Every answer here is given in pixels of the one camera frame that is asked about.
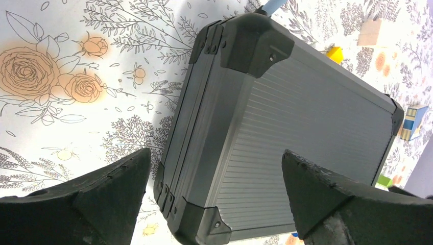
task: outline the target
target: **blue object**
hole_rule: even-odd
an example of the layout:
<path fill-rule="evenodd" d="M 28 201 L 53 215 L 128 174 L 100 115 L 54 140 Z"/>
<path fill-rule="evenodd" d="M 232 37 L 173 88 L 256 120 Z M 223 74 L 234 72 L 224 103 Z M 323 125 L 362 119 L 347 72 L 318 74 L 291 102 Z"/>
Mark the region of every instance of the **blue object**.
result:
<path fill-rule="evenodd" d="M 275 11 L 277 11 L 287 0 L 269 0 L 263 7 L 262 10 L 266 11 L 268 16 L 271 16 Z"/>

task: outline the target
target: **green block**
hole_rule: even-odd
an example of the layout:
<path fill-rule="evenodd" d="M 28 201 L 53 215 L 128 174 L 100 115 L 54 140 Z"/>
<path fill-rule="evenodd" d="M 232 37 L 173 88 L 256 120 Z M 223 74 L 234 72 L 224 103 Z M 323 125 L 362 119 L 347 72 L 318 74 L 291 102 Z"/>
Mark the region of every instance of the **green block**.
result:
<path fill-rule="evenodd" d="M 379 175 L 379 178 L 377 179 L 377 184 L 388 188 L 392 186 L 392 179 L 385 177 L 383 175 Z"/>

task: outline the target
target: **ribbed panel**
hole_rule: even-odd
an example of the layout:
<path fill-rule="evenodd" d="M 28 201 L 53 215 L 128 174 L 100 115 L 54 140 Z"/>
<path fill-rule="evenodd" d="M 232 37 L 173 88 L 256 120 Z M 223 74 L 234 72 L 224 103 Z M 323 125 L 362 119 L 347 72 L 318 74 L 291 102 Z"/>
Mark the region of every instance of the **ribbed panel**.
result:
<path fill-rule="evenodd" d="M 391 114 L 338 79 L 288 59 L 255 82 L 216 202 L 232 230 L 293 224 L 281 172 L 285 149 L 371 184 Z"/>

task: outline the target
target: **blue stick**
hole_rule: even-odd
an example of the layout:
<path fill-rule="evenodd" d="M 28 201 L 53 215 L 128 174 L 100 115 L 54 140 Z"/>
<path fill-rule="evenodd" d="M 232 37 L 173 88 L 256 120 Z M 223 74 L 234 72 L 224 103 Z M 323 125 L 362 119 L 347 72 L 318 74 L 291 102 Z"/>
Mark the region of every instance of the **blue stick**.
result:
<path fill-rule="evenodd" d="M 283 4 L 285 4 L 287 0 L 269 0 L 262 10 L 266 11 L 268 16 L 271 16 L 275 11 L 277 11 Z"/>

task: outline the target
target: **floral tablecloth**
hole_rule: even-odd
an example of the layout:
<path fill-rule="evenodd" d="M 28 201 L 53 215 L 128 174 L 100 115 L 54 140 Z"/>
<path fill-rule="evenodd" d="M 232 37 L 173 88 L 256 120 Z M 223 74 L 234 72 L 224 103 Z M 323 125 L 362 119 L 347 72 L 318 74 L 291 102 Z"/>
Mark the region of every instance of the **floral tablecloth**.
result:
<path fill-rule="evenodd" d="M 257 0 L 0 2 L 0 195 L 23 196 L 152 149 L 152 179 L 198 30 Z M 405 109 L 430 104 L 433 19 L 426 1 L 288 1 L 273 18 Z M 357 46 L 368 18 L 395 22 L 388 49 Z M 382 173 L 404 186 L 432 135 L 396 139 Z M 177 244 L 146 195 L 132 244 Z M 238 241 L 284 244 L 287 234 Z"/>

